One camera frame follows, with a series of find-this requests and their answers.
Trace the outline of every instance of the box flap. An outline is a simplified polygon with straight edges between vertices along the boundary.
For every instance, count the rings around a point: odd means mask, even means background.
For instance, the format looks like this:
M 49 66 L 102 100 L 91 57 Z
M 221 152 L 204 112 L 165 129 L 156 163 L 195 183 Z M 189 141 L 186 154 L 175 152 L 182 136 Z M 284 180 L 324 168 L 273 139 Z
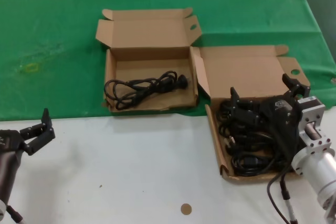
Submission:
M 202 33 L 192 11 L 104 9 L 96 39 L 111 48 L 187 47 Z
M 277 56 L 287 52 L 285 45 L 200 48 L 195 54 L 198 82 L 211 99 L 230 98 L 230 87 L 242 98 L 283 94 L 287 87 Z

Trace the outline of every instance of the box hole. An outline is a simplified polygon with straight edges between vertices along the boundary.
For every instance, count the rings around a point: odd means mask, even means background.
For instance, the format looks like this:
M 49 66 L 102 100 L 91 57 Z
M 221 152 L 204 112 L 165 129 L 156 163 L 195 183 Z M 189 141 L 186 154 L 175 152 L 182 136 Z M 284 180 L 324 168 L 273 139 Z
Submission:
M 297 76 L 300 73 L 300 70 L 299 69 L 293 69 L 290 73 Z

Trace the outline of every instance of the stain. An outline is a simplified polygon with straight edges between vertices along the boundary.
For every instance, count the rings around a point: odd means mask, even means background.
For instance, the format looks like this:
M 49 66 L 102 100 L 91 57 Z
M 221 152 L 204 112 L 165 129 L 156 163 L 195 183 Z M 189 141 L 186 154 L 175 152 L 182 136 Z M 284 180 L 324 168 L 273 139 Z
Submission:
M 37 63 L 29 63 L 23 66 L 24 73 L 35 73 L 39 70 L 39 64 Z
M 184 214 L 184 215 L 189 215 L 191 214 L 191 211 L 192 211 L 192 208 L 189 204 L 185 203 L 181 206 L 181 212 Z

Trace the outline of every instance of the robotic arm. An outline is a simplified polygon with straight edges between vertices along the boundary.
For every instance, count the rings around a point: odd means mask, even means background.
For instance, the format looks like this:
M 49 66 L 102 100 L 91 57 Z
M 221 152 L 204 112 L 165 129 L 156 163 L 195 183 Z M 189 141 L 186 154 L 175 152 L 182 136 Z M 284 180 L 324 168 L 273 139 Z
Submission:
M 35 138 L 28 144 L 25 141 Z M 16 172 L 20 167 L 22 153 L 29 156 L 55 138 L 48 109 L 44 109 L 41 123 L 18 131 L 0 130 L 0 221 L 8 211 L 16 223 L 18 214 L 8 206 Z
M 330 148 L 331 140 L 322 132 L 320 125 L 325 106 L 316 97 L 309 96 L 308 86 L 286 74 L 282 80 L 289 90 L 284 95 L 261 102 L 242 101 L 236 90 L 231 88 L 230 118 L 269 130 L 288 164 L 316 192 L 319 204 L 326 210 L 324 217 L 327 223 L 335 224 L 335 151 Z

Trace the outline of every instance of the white label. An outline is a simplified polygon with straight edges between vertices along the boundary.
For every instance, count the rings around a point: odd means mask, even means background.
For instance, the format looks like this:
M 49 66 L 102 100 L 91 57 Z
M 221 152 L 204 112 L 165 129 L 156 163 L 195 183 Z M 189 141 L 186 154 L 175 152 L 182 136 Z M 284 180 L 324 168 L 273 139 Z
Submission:
M 308 102 L 308 101 L 312 101 L 312 100 L 316 100 L 316 97 L 307 97 L 307 98 L 303 98 L 298 100 L 299 103 L 304 103 L 304 102 Z

